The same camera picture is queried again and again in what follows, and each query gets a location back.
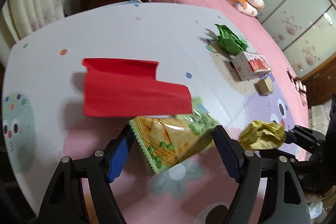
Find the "yellow paper ball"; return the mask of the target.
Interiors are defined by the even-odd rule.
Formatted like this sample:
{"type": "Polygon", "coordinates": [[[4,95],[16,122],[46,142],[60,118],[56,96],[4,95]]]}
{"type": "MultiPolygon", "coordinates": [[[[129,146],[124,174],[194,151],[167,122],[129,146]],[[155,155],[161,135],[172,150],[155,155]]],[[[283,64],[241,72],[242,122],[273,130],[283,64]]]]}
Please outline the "yellow paper ball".
{"type": "Polygon", "coordinates": [[[254,120],[239,135],[239,143],[245,150],[260,151],[278,149],[286,141],[284,126],[254,120]]]}

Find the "green cracker snack packet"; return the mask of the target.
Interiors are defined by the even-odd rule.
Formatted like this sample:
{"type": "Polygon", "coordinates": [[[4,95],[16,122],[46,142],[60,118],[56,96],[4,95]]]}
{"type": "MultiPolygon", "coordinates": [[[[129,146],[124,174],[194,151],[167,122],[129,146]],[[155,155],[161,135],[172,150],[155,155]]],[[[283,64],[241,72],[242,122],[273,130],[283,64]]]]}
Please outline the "green cracker snack packet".
{"type": "Polygon", "coordinates": [[[203,106],[201,97],[192,99],[192,107],[191,114],[130,120],[135,138],[155,174],[214,146],[217,120],[203,106]]]}

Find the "small beige box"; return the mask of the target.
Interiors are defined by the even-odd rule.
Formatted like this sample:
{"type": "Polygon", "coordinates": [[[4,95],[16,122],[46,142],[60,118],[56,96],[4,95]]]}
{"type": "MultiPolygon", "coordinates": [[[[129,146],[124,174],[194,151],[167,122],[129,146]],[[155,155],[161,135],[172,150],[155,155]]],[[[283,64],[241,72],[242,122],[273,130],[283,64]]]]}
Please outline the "small beige box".
{"type": "Polygon", "coordinates": [[[270,95],[274,92],[273,82],[269,76],[261,79],[256,85],[259,93],[263,96],[270,95]]]}

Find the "cartoon printed bed mat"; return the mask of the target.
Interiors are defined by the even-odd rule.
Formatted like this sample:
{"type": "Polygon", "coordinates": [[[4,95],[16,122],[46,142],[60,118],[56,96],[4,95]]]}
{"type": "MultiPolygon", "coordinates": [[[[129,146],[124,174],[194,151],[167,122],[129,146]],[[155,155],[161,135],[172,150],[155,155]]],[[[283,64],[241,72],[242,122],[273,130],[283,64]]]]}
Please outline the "cartoon printed bed mat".
{"type": "Polygon", "coordinates": [[[284,53],[262,25],[231,6],[127,3],[69,16],[13,46],[3,86],[3,133],[11,165],[33,212],[41,207],[63,156],[103,149],[126,114],[156,116],[171,95],[150,98],[156,83],[183,85],[230,134],[252,120],[307,126],[308,110],[289,79],[284,53]],[[245,38],[272,68],[274,92],[261,96],[215,49],[218,26],[245,38]]]}

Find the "red white carton box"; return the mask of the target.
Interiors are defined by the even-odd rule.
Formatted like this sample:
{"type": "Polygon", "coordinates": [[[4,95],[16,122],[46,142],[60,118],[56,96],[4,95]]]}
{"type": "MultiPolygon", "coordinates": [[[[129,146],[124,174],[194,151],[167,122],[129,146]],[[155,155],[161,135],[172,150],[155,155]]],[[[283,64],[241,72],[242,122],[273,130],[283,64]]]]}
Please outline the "red white carton box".
{"type": "Polygon", "coordinates": [[[266,57],[257,53],[240,52],[231,62],[242,81],[258,79],[272,71],[266,57]]]}

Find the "crumpled green paper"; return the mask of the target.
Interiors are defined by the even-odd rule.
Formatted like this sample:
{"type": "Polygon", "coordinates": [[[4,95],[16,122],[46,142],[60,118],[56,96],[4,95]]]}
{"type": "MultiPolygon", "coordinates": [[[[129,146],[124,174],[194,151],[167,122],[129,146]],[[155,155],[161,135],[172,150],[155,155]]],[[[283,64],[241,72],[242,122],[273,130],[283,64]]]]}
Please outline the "crumpled green paper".
{"type": "Polygon", "coordinates": [[[221,49],[235,56],[248,50],[248,43],[246,39],[237,36],[226,25],[215,24],[215,26],[219,32],[217,40],[221,49]]]}

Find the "frosted glass wardrobe doors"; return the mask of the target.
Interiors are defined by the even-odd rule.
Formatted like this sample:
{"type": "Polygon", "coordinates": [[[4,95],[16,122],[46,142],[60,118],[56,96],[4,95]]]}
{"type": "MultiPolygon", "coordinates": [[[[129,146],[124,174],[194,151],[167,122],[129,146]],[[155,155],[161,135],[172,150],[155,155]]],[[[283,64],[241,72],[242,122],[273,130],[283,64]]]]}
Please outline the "frosted glass wardrobe doors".
{"type": "Polygon", "coordinates": [[[335,5],[330,0],[264,0],[257,16],[304,77],[335,54],[335,5]]]}

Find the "red folded paper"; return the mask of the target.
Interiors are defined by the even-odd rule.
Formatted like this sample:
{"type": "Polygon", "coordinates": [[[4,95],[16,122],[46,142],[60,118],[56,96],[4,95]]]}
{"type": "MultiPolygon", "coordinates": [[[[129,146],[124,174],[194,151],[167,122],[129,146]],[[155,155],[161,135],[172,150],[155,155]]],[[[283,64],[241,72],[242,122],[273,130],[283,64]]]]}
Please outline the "red folded paper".
{"type": "Polygon", "coordinates": [[[192,112],[188,87],[156,79],[157,61],[86,58],[84,115],[137,117],[192,112]]]}

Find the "pink bed sheet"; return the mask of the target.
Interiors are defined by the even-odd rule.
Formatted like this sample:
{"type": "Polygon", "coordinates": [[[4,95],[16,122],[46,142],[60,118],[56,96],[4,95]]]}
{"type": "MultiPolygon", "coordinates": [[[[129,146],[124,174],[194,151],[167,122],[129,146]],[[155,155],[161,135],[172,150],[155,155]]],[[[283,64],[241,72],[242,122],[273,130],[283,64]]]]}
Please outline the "pink bed sheet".
{"type": "Polygon", "coordinates": [[[169,2],[201,6],[216,9],[222,12],[251,42],[258,53],[264,55],[269,61],[274,77],[280,85],[285,99],[291,109],[307,110],[302,103],[301,95],[289,79],[289,75],[296,76],[288,59],[280,47],[271,38],[270,34],[254,17],[244,15],[235,10],[226,0],[148,0],[150,2],[169,2]]]}

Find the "cream curtain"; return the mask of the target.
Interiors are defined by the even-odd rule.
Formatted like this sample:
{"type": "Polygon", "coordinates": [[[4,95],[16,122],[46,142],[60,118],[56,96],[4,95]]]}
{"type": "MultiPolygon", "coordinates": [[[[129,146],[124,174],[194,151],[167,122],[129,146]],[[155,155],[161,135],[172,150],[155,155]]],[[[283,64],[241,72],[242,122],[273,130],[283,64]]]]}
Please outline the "cream curtain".
{"type": "Polygon", "coordinates": [[[15,43],[63,18],[62,0],[6,0],[1,9],[1,64],[7,65],[15,43]]]}

